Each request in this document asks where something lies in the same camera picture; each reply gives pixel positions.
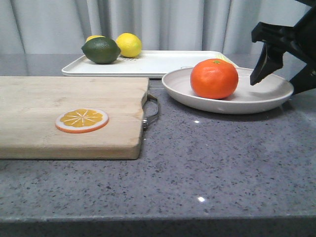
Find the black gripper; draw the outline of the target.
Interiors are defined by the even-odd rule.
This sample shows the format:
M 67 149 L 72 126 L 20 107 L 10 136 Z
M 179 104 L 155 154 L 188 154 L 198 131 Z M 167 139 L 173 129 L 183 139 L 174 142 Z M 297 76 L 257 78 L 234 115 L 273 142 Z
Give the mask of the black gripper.
M 265 77 L 283 67 L 283 55 L 289 52 L 305 62 L 305 67 L 290 80 L 294 94 L 316 87 L 316 2 L 302 0 L 309 11 L 293 26 L 259 22 L 251 32 L 253 42 L 263 42 L 258 63 L 250 75 L 250 84 L 260 83 Z

